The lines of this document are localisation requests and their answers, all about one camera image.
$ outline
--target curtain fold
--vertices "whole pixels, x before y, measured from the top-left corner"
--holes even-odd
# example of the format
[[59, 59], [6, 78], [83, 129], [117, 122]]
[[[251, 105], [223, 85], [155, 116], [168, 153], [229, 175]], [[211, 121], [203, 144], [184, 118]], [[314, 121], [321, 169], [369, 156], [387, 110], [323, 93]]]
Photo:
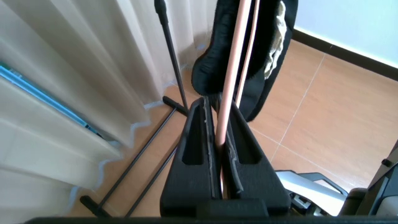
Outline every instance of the curtain fold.
[[[216, 0], [165, 2], [189, 67], [210, 40]], [[0, 62], [106, 139], [0, 77], [0, 198], [15, 202], [0, 200], [2, 223], [59, 214], [73, 186], [100, 184], [100, 164], [121, 157], [109, 141], [133, 147], [133, 124], [148, 123], [146, 108], [175, 80], [151, 0], [0, 0]]]

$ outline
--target tile floor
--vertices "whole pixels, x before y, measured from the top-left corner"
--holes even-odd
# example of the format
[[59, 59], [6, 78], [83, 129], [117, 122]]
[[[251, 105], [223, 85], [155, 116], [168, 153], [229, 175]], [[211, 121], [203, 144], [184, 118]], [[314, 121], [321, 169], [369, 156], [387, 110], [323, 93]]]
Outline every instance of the tile floor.
[[[190, 105], [199, 96], [184, 72]], [[166, 95], [179, 101], [178, 88]], [[99, 202], [171, 109], [150, 111], [152, 125], [138, 129], [134, 149], [105, 168], [104, 184], [82, 190]], [[185, 117], [175, 113], [124, 179], [105, 209], [126, 214], [178, 141]], [[274, 169], [321, 172], [346, 190], [367, 187], [398, 139], [398, 82], [292, 41], [279, 76], [258, 117], [249, 123]], [[132, 214], [159, 216], [159, 199], [169, 165]], [[92, 217], [79, 201], [70, 217]]]

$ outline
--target black baseboard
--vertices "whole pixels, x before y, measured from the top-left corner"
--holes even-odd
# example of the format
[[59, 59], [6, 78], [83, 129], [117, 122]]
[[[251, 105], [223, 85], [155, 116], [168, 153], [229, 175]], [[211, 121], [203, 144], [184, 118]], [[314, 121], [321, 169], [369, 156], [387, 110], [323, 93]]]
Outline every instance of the black baseboard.
[[293, 31], [292, 38], [300, 43], [303, 43], [314, 49], [320, 50], [326, 54], [332, 55], [346, 62], [352, 63], [354, 65], [365, 68], [372, 72], [376, 72], [387, 78], [391, 78], [395, 81], [398, 81], [398, 68], [394, 68], [390, 65], [386, 65], [385, 63], [378, 62], [363, 55], [335, 46], [329, 42], [305, 34], [298, 30]]

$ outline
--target pink stick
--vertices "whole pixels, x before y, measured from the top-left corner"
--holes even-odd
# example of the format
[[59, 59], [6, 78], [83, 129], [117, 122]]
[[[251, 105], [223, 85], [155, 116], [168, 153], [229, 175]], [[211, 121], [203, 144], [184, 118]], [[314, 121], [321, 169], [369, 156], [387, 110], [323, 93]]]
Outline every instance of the pink stick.
[[219, 152], [223, 150], [223, 145], [225, 143], [226, 128], [229, 112], [231, 110], [232, 96], [239, 68], [239, 60], [242, 54], [244, 35], [249, 19], [250, 4], [250, 0], [241, 0], [239, 3], [238, 17], [236, 19], [231, 53], [229, 54], [228, 67], [224, 81], [223, 99], [221, 100], [217, 121], [216, 146]]
[[259, 7], [260, 7], [260, 0], [256, 0], [256, 4], [254, 5], [254, 16], [253, 16], [253, 23], [251, 26], [249, 47], [248, 47], [248, 51], [246, 52], [246, 57], [244, 59], [241, 80], [240, 80], [239, 86], [238, 86], [238, 94], [236, 95], [236, 106], [238, 108], [239, 108], [239, 105], [241, 104], [244, 81], [246, 81], [246, 75], [248, 74], [251, 50], [253, 48], [254, 37], [256, 36], [256, 27], [257, 27], [257, 18], [259, 15]]

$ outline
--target wall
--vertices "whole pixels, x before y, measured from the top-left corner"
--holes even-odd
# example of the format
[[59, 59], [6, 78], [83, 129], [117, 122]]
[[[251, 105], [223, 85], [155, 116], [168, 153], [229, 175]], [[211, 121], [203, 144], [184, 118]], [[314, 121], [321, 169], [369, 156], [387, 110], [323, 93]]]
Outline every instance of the wall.
[[295, 29], [398, 68], [396, 0], [299, 0]]

